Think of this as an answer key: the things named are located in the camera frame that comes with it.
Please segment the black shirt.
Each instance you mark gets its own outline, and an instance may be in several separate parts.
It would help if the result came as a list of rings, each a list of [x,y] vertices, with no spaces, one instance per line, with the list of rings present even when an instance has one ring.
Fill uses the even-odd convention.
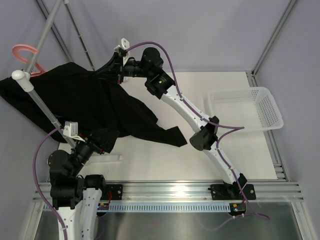
[[[187,144],[178,127],[158,126],[157,116],[120,85],[97,79],[69,62],[30,78],[35,91],[59,120],[78,122],[79,133],[99,129],[119,131],[119,137],[181,147]]]

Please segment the silver white garment rack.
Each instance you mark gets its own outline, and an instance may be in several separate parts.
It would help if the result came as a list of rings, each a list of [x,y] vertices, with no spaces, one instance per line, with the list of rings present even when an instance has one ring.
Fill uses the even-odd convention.
[[[72,21],[72,24],[79,36],[80,42],[82,44],[82,47],[85,51],[85,54],[87,55],[87,58],[89,60],[89,63],[91,67],[94,69],[94,65],[92,63],[92,59],[88,53],[86,44],[83,40],[83,37],[80,34],[80,30],[77,26],[76,20],[73,16],[73,13],[71,11],[70,2],[68,0],[63,0],[63,5],[65,5],[65,8],[69,14],[69,17]],[[50,109],[47,107],[47,105],[43,102],[43,100],[40,98],[36,90],[34,89],[34,86],[30,82],[30,78],[32,76],[32,70],[36,67],[37,59],[40,54],[40,51],[43,48],[43,45],[48,37],[50,27],[52,24],[52,19],[46,20],[44,28],[40,34],[38,44],[36,47],[27,45],[27,44],[18,44],[15,45],[12,48],[12,54],[15,58],[17,58],[19,61],[26,64],[26,68],[24,70],[15,70],[12,72],[11,76],[13,79],[20,85],[20,87],[28,93],[28,95],[32,98],[32,100],[37,104],[37,106],[41,109],[41,111],[44,113],[44,115],[48,118],[48,120],[52,123],[54,127],[60,127],[61,124],[57,120],[57,118],[53,115],[53,113],[50,111]]]

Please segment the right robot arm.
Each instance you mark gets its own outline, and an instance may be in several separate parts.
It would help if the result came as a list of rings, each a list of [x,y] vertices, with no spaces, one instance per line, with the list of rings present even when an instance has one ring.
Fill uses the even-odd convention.
[[[190,125],[194,134],[190,144],[204,153],[215,165],[222,176],[223,184],[211,192],[222,198],[243,199],[247,179],[243,173],[224,156],[220,148],[221,138],[217,135],[221,127],[216,116],[202,113],[179,90],[177,79],[163,70],[164,61],[154,47],[146,48],[139,61],[130,56],[128,50],[116,48],[111,59],[96,74],[104,80],[122,83],[125,77],[146,78],[145,87],[155,97],[171,106]]]

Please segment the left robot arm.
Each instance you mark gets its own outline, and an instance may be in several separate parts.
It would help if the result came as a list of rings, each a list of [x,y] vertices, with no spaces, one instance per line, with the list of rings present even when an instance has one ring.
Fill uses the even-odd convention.
[[[107,129],[77,133],[71,153],[56,150],[50,155],[51,208],[57,218],[59,239],[95,239],[99,203],[122,199],[121,184],[107,183],[102,174],[79,175],[94,153],[110,153],[118,136],[118,131]]]

